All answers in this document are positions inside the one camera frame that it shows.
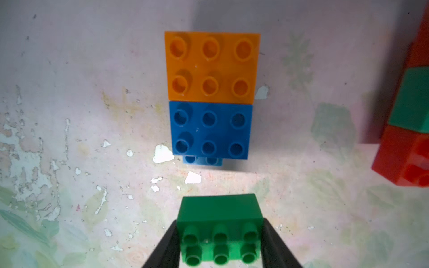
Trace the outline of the red lego brick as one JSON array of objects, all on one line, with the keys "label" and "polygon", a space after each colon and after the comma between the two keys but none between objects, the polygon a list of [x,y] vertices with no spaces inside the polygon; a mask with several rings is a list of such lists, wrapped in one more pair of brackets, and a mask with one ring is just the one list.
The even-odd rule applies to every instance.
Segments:
[{"label": "red lego brick", "polygon": [[429,135],[388,125],[372,169],[397,186],[429,186]]},{"label": "red lego brick", "polygon": [[418,34],[410,46],[403,69],[429,65],[429,4],[426,4]]}]

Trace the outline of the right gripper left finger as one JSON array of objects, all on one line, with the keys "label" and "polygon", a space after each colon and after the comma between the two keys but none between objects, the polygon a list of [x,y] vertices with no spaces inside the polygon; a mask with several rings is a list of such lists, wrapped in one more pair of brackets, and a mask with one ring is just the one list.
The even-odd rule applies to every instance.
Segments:
[{"label": "right gripper left finger", "polygon": [[179,268],[180,238],[174,220],[142,268]]}]

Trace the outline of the light blue lego brick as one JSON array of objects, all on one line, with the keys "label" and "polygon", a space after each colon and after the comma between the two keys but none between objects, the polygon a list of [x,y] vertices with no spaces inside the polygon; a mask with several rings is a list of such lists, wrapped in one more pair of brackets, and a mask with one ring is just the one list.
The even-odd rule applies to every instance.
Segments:
[{"label": "light blue lego brick", "polygon": [[183,163],[187,165],[222,166],[223,159],[216,157],[183,156]]}]

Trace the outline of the red lego brick front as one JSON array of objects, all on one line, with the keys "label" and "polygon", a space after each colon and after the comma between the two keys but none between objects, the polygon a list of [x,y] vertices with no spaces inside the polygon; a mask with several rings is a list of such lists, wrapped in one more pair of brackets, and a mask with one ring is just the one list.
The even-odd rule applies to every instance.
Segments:
[{"label": "red lego brick front", "polygon": [[429,186],[429,135],[388,125],[372,169],[397,186]]}]

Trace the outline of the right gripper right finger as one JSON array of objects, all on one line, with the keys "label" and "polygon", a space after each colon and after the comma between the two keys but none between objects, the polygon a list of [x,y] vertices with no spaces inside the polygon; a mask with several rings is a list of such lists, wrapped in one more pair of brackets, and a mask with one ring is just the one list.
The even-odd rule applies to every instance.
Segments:
[{"label": "right gripper right finger", "polygon": [[261,234],[263,268],[302,268],[271,223],[265,218]]}]

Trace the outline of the green long lego brick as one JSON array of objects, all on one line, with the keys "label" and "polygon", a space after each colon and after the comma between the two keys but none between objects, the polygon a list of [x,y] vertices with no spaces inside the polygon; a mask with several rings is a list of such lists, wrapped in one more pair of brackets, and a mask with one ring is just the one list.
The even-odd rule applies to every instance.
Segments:
[{"label": "green long lego brick", "polygon": [[429,132],[428,67],[406,70],[388,123],[422,134]]}]

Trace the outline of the dark blue lego brick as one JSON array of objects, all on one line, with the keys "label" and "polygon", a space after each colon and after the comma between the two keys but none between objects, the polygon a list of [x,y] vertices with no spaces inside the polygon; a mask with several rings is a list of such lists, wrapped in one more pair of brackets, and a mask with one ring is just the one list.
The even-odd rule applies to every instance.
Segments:
[{"label": "dark blue lego brick", "polygon": [[169,102],[174,155],[246,160],[253,105]]}]

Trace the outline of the green square lego brick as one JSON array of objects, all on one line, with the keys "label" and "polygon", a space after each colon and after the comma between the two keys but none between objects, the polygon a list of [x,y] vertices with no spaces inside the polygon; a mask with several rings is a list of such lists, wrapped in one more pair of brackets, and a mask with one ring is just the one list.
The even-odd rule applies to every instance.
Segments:
[{"label": "green square lego brick", "polygon": [[183,197],[177,218],[183,261],[251,264],[260,257],[262,228],[255,194]]}]

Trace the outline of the orange lego brick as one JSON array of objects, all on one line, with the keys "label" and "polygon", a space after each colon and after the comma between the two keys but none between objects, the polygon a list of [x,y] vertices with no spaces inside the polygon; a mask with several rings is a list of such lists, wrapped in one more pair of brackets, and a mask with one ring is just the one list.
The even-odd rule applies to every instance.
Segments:
[{"label": "orange lego brick", "polygon": [[242,32],[165,32],[169,100],[253,104],[260,37]]}]

